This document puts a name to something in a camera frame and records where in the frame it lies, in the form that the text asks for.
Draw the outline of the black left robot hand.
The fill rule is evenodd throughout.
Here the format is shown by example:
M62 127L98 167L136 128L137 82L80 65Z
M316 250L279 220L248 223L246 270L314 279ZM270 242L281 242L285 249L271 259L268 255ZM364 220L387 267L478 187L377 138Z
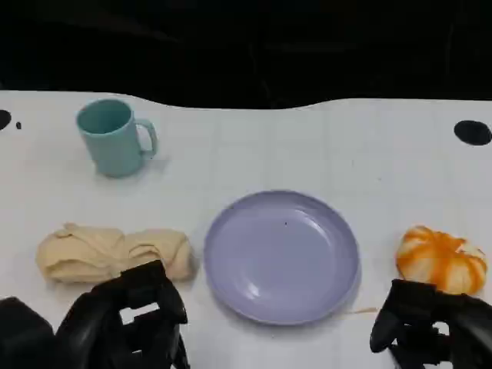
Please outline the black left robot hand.
M188 368L188 317L160 261L82 294L55 335L54 368Z

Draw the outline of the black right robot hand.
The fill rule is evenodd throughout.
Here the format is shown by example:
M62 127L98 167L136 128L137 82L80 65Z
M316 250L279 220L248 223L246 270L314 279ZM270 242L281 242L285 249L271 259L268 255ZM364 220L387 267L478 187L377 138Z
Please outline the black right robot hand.
M432 284L394 279L371 331L370 349L389 350L396 368L449 362L491 367L491 306Z

